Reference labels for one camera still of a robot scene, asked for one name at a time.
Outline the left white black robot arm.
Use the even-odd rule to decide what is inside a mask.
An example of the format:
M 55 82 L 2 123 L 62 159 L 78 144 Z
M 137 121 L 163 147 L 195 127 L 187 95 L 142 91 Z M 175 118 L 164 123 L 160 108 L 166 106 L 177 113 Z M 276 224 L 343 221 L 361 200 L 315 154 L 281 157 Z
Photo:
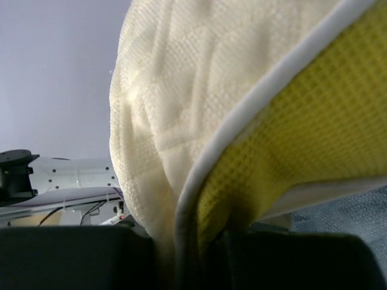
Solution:
M 104 206 L 113 213 L 102 225 L 129 214 L 110 158 L 66 159 L 33 154 L 27 149 L 1 152 L 1 226 L 23 225 L 41 216 L 37 226 L 67 210 L 77 211 L 76 225 L 91 225 Z

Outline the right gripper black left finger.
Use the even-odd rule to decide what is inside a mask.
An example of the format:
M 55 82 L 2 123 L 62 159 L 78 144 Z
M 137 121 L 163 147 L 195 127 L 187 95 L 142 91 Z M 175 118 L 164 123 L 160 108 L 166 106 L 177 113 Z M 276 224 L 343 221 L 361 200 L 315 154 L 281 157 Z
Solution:
M 152 240 L 128 227 L 1 230 L 1 289 L 162 289 Z

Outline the beige green blue pillowcase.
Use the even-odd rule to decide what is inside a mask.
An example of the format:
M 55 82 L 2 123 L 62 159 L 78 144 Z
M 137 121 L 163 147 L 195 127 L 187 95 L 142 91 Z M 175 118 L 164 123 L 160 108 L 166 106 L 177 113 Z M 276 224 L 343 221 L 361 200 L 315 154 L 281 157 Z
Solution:
M 298 210 L 295 232 L 349 233 L 361 237 L 386 262 L 386 187 Z

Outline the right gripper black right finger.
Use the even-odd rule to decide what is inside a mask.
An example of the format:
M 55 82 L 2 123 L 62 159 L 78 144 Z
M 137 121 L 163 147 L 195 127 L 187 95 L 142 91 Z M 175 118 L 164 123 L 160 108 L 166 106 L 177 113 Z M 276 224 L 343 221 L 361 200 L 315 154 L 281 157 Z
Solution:
M 368 246 L 348 234 L 226 232 L 208 251 L 209 289 L 386 289 Z

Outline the cream yellow foam pillow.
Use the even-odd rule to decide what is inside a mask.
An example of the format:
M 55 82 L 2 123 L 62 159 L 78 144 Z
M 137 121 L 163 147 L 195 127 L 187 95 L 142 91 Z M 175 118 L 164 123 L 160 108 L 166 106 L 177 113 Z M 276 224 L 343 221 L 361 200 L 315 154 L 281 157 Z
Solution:
M 386 2 L 133 1 L 109 100 L 120 188 L 158 242 L 204 245 L 278 200 L 375 187 Z

